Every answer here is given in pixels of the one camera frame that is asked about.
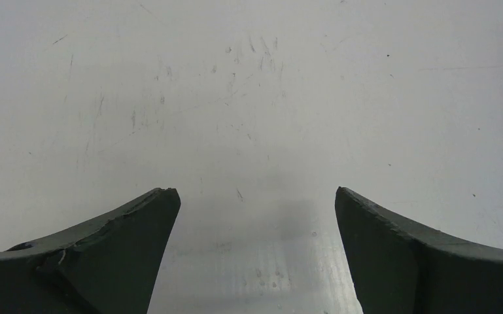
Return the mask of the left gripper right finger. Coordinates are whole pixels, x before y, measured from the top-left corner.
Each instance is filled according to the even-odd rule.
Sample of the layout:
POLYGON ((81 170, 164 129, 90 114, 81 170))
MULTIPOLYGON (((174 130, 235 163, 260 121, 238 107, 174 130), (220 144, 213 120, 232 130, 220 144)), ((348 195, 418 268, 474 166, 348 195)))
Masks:
POLYGON ((340 187, 335 212, 365 313, 503 313, 503 249, 461 239, 340 187))

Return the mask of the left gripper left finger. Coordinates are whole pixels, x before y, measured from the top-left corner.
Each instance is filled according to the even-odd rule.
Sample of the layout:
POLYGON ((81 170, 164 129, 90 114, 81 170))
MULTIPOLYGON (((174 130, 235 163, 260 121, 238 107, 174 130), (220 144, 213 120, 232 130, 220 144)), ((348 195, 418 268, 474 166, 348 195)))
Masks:
POLYGON ((155 188, 0 251, 0 313, 146 313, 181 199, 155 188))

